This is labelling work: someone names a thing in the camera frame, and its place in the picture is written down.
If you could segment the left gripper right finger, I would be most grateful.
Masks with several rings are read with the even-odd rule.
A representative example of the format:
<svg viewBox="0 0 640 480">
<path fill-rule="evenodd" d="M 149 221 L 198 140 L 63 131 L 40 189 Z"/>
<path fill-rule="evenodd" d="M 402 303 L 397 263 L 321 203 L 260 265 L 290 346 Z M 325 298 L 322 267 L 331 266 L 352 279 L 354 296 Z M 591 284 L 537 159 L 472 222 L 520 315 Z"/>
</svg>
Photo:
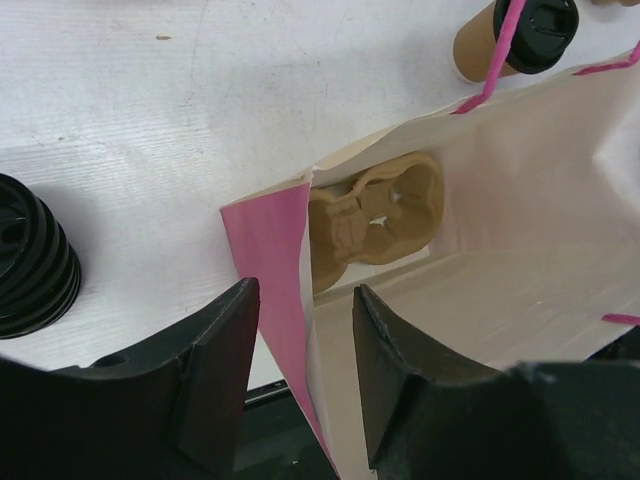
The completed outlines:
<svg viewBox="0 0 640 480">
<path fill-rule="evenodd" d="M 639 333 L 581 362 L 498 371 L 353 296 L 369 467 L 381 479 L 635 479 Z"/>
</svg>

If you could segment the single pulp cup carrier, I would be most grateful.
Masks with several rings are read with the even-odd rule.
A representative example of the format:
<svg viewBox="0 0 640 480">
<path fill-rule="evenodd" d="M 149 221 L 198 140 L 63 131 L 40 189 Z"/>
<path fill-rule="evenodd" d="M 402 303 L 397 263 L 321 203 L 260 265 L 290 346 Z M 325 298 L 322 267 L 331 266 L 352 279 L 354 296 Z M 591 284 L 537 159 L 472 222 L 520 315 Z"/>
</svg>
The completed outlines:
<svg viewBox="0 0 640 480">
<path fill-rule="evenodd" d="M 331 288 L 349 265 L 386 265 L 428 245 L 444 215 L 444 180 L 436 161 L 412 152 L 374 166 L 346 190 L 310 192 L 313 292 Z"/>
</svg>

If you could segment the single brown paper cup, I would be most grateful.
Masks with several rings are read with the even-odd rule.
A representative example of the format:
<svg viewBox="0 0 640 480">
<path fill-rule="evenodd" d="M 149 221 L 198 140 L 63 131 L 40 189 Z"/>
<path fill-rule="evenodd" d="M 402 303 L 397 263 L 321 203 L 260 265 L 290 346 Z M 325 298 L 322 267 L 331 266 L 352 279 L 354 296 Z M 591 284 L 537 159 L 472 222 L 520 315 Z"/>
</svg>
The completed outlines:
<svg viewBox="0 0 640 480">
<path fill-rule="evenodd" d="M 492 1 L 467 21 L 453 40 L 452 59 L 460 78 L 484 83 L 510 1 Z"/>
</svg>

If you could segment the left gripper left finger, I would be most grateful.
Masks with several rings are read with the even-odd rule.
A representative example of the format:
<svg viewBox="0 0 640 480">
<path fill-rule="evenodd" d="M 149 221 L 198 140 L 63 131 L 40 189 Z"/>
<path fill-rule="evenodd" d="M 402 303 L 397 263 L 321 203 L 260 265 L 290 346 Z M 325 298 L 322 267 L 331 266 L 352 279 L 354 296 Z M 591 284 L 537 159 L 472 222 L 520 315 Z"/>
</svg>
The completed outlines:
<svg viewBox="0 0 640 480">
<path fill-rule="evenodd" d="M 1 362 L 5 479 L 228 479 L 260 310 L 246 278 L 92 365 Z"/>
</svg>

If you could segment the black coffee cup lid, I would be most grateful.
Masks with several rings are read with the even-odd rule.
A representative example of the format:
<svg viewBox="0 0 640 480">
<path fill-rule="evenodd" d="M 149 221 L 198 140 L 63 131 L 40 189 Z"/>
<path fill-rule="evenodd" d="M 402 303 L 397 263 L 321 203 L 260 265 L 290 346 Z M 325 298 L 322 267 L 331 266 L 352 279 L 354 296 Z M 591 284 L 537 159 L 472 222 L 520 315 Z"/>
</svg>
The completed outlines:
<svg viewBox="0 0 640 480">
<path fill-rule="evenodd" d="M 574 1 L 526 1 L 501 75 L 534 75 L 549 70 L 563 56 L 578 25 Z"/>
</svg>

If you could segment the cakes paper gift bag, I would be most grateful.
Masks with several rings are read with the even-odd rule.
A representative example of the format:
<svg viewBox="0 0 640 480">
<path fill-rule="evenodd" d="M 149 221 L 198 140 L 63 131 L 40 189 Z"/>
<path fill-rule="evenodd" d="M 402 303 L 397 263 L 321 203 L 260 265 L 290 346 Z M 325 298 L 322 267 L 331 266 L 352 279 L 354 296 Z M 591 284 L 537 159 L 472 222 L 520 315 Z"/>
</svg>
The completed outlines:
<svg viewBox="0 0 640 480">
<path fill-rule="evenodd" d="M 497 92 L 525 2 L 510 1 L 480 94 L 222 210 L 237 271 L 260 284 L 261 334 L 342 479 L 381 479 L 368 464 L 357 374 L 360 285 L 498 371 L 581 362 L 639 333 L 639 54 Z M 342 194 L 341 182 L 412 152 L 441 169 L 436 236 L 386 265 L 353 263 L 315 294 L 311 190 Z"/>
</svg>

